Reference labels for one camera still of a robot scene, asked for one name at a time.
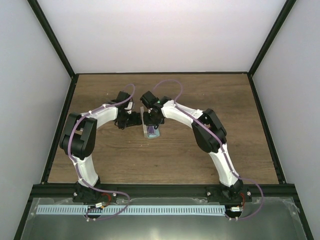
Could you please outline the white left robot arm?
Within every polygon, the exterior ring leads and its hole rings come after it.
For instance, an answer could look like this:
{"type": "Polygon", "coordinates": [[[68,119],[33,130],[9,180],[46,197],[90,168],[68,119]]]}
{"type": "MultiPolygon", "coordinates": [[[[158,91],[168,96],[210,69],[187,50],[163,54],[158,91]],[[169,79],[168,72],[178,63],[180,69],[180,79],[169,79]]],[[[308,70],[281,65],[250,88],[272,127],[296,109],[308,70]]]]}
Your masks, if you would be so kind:
{"type": "Polygon", "coordinates": [[[89,201],[97,202],[102,196],[100,178],[93,164],[93,151],[99,127],[114,122],[123,130],[142,124],[139,113],[133,111],[134,101],[110,102],[85,113],[72,112],[68,115],[59,146],[70,158],[78,183],[85,188],[84,195],[89,201]]]}

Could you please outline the grey sunglasses case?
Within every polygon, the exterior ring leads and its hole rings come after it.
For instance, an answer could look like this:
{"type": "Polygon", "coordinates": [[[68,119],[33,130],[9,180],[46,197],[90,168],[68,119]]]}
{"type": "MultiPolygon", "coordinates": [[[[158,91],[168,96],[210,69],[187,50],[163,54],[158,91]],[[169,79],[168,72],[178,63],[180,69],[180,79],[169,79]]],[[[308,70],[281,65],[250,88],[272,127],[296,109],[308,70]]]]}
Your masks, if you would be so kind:
{"type": "Polygon", "coordinates": [[[160,131],[155,129],[154,126],[147,126],[144,122],[144,107],[140,107],[140,115],[141,115],[141,122],[143,128],[143,135],[147,139],[154,139],[160,136],[160,131]]]}

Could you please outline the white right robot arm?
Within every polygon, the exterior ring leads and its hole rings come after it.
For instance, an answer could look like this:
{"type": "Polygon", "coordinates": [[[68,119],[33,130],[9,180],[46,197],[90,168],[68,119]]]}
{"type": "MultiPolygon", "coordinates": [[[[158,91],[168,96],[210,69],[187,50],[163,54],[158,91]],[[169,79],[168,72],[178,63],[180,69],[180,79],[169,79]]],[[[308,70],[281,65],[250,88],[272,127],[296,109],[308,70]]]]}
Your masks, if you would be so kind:
{"type": "Polygon", "coordinates": [[[243,181],[239,179],[228,153],[227,131],[212,109],[192,109],[168,97],[152,97],[151,100],[141,97],[140,101],[148,109],[143,113],[147,126],[158,127],[165,119],[172,119],[190,127],[198,147],[213,161],[223,198],[232,202],[240,196],[243,181]]]}

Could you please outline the pink sunglasses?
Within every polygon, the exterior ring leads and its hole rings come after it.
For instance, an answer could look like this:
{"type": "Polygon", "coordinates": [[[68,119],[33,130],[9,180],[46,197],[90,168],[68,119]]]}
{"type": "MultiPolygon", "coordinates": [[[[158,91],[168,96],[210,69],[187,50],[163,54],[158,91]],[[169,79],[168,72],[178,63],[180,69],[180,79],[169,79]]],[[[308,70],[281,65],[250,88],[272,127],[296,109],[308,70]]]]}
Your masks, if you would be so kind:
{"type": "Polygon", "coordinates": [[[147,133],[149,135],[155,135],[156,134],[156,130],[154,129],[154,126],[147,126],[147,133]]]}

